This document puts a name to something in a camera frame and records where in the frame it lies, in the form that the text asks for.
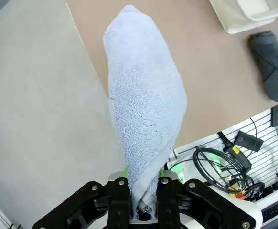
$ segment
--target blue cloth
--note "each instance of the blue cloth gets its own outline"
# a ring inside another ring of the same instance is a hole
[[[155,218],[159,170],[173,149],[187,97],[169,48],[154,21],[126,6],[103,37],[110,113],[123,146],[132,210]]]

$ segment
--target rolled gray towel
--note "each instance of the rolled gray towel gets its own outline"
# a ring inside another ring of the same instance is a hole
[[[261,71],[267,96],[278,102],[278,42],[272,31],[254,35],[249,48]]]

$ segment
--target rolled cloth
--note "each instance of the rolled cloth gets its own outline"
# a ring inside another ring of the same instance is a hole
[[[278,102],[278,41],[272,31],[249,39],[249,48],[261,71],[267,96]]]
[[[159,170],[173,149],[187,97],[169,48],[154,21],[126,6],[103,36],[111,118],[123,146],[137,208],[155,218]]]

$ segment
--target tan tabletop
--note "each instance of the tan tabletop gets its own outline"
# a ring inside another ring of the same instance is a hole
[[[182,76],[188,107],[176,147],[226,129],[276,103],[264,94],[246,41],[270,25],[229,35],[209,0],[67,0],[96,73],[108,93],[108,65],[102,37],[128,4],[151,16]]]

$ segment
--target towel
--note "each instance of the towel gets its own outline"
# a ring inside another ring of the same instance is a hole
[[[156,213],[159,170],[173,149],[187,97],[169,48],[154,21],[126,6],[103,36],[109,108],[124,150],[133,218]]]
[[[272,31],[249,39],[249,48],[261,71],[264,90],[269,99],[278,102],[278,42]]]

